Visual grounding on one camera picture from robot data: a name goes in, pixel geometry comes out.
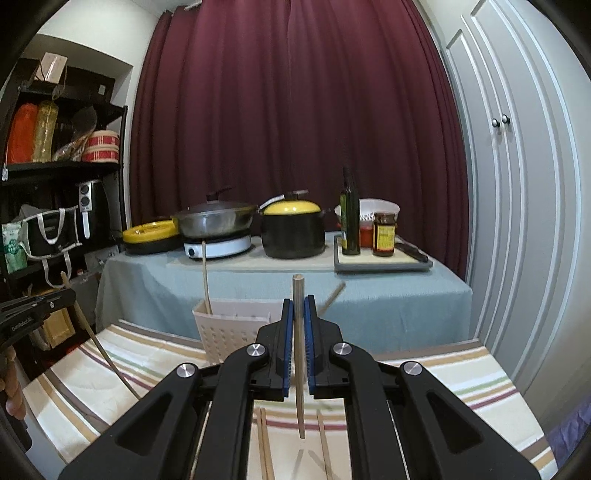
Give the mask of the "person's left hand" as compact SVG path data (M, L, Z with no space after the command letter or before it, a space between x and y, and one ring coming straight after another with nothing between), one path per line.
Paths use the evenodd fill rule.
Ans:
M26 417L26 405L24 403L22 389L17 377L15 365L16 352L13 347L8 347L5 351L7 366L5 373L1 375L1 391L6 393L5 402L7 413L17 420L23 420Z

